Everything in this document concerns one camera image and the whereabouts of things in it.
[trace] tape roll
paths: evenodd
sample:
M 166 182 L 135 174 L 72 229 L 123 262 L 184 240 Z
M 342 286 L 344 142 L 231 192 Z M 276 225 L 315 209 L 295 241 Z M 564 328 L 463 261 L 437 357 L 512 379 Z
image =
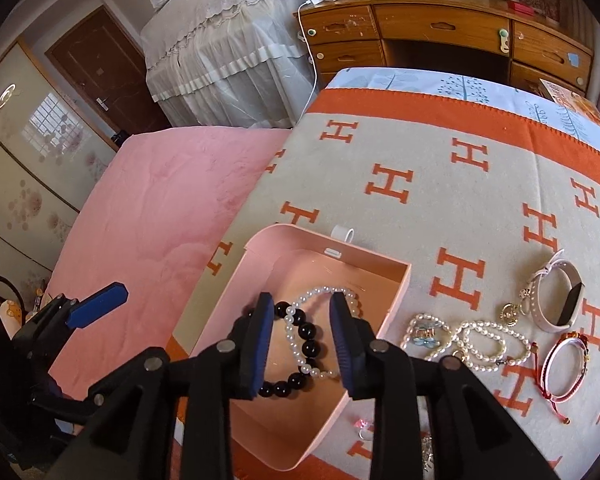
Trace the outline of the tape roll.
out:
M 342 225 L 336 225 L 331 231 L 331 238 L 350 244 L 353 241 L 353 229 Z

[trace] door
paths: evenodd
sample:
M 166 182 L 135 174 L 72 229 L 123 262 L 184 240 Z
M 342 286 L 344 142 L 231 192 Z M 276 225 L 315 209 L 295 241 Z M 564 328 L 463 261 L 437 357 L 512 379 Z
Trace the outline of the door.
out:
M 144 57 L 104 7 L 58 40 L 46 56 L 117 132 L 170 128 L 144 80 Z

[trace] pink box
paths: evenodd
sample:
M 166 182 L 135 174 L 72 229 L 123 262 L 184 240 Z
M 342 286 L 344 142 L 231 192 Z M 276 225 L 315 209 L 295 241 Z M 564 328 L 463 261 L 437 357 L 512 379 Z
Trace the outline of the pink box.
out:
M 360 316 L 382 337 L 409 285 L 411 265 L 291 224 L 264 228 L 246 252 L 209 317 L 192 355 L 225 338 L 245 306 L 261 292 L 274 302 L 295 301 L 316 286 L 346 286 L 358 294 Z M 329 298 L 311 298 L 303 309 L 318 327 L 321 368 L 337 370 L 329 325 Z M 273 324 L 265 379 L 286 380 L 298 367 L 285 339 L 285 323 Z M 325 437 L 349 396 L 337 380 L 311 380 L 291 396 L 233 400 L 232 436 L 244 449 L 278 471 L 295 468 Z

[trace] pink cloth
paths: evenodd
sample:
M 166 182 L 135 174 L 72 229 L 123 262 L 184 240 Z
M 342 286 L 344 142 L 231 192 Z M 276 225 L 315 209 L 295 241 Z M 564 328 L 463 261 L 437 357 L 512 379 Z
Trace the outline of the pink cloth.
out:
M 165 346 L 200 274 L 290 130 L 192 126 L 133 136 L 78 215 L 48 293 L 82 300 L 121 282 L 128 301 L 77 330 L 51 368 L 65 394 Z

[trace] window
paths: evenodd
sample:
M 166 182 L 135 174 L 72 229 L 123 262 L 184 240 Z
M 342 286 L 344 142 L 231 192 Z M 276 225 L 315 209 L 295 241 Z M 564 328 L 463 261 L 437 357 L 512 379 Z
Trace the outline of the window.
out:
M 33 112 L 22 131 L 37 151 L 41 162 L 47 156 L 74 152 L 82 140 L 82 125 L 54 93 L 49 93 Z

